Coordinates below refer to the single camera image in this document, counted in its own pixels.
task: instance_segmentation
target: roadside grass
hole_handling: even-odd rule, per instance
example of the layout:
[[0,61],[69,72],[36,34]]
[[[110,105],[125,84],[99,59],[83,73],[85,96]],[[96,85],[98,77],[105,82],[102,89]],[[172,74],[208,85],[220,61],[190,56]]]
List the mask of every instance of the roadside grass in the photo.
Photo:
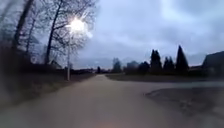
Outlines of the roadside grass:
[[4,83],[10,93],[13,103],[18,104],[26,100],[32,100],[43,94],[55,92],[60,88],[93,77],[94,74],[72,75],[67,81],[61,75],[36,75],[26,74],[5,79]]
[[125,74],[107,74],[107,78],[117,81],[136,81],[136,82],[201,82],[201,81],[222,81],[224,78],[206,78],[206,77],[184,77],[168,75],[125,75]]
[[180,111],[187,116],[212,113],[219,117],[224,115],[214,112],[213,109],[217,107],[223,108],[223,96],[223,87],[169,88],[146,94],[146,97],[156,103]]

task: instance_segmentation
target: dark foliage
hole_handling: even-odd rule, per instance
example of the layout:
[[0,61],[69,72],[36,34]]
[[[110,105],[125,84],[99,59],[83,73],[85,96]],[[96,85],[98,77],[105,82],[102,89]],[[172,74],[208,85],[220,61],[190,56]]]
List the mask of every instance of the dark foliage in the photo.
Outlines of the dark foliage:
[[181,46],[179,46],[178,52],[177,52],[176,71],[180,74],[184,74],[188,71],[188,69],[189,69],[189,66],[188,66],[187,59],[184,55],[184,52]]
[[174,74],[174,69],[175,69],[175,66],[174,66],[174,63],[173,63],[173,60],[171,57],[166,57],[165,58],[165,62],[164,62],[164,65],[163,65],[163,71],[165,74]]
[[145,75],[148,73],[149,68],[150,68],[149,64],[145,61],[139,65],[138,73]]
[[139,64],[136,61],[131,61],[127,63],[127,66],[124,67],[125,74],[137,74]]
[[102,71],[101,71],[101,68],[100,67],[97,67],[97,73],[100,74]]
[[160,55],[157,50],[152,50],[151,61],[150,61],[150,72],[152,74],[159,74],[162,71],[162,63]]

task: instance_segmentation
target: sky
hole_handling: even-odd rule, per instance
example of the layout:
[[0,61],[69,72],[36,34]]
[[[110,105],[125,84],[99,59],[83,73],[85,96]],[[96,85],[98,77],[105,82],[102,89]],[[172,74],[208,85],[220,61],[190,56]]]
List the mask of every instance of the sky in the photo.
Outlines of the sky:
[[112,61],[105,61],[114,57],[149,61],[152,49],[159,50],[162,58],[175,59],[178,45],[189,64],[198,65],[206,54],[224,50],[223,0],[99,0],[98,4],[93,38],[77,58],[81,65],[91,60],[107,67]]

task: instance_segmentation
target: house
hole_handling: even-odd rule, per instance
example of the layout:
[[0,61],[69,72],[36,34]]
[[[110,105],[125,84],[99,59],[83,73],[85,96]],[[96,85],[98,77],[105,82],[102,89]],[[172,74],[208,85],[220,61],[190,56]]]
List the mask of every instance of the house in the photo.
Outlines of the house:
[[202,69],[207,75],[224,75],[224,51],[207,55]]

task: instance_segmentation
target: dirt road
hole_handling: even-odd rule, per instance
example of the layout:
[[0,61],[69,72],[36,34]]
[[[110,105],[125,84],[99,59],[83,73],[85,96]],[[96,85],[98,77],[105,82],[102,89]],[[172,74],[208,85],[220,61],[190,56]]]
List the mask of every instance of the dirt road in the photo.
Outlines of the dirt road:
[[0,113],[1,128],[200,128],[189,118],[147,99],[144,93],[177,84],[119,82],[103,75],[65,87]]

